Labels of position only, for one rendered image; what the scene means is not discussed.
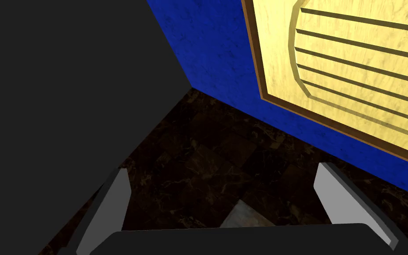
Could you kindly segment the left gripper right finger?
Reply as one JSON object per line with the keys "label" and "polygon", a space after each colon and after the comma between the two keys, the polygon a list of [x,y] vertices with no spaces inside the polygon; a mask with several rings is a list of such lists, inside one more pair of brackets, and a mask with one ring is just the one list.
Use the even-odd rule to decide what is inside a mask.
{"label": "left gripper right finger", "polygon": [[366,224],[393,251],[408,251],[408,238],[334,164],[321,162],[313,184],[331,223]]}

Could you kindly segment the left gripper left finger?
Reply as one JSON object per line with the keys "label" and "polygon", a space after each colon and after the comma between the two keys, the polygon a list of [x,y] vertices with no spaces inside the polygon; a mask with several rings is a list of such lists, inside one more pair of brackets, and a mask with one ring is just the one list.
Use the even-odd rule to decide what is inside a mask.
{"label": "left gripper left finger", "polygon": [[120,232],[131,197],[126,168],[113,170],[58,255],[91,255],[111,234]]}

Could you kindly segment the yellow wooden door leaf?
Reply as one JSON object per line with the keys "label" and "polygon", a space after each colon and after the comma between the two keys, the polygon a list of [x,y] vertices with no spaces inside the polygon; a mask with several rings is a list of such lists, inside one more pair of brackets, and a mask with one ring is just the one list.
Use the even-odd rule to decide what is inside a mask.
{"label": "yellow wooden door leaf", "polygon": [[408,157],[408,0],[251,0],[265,99]]}

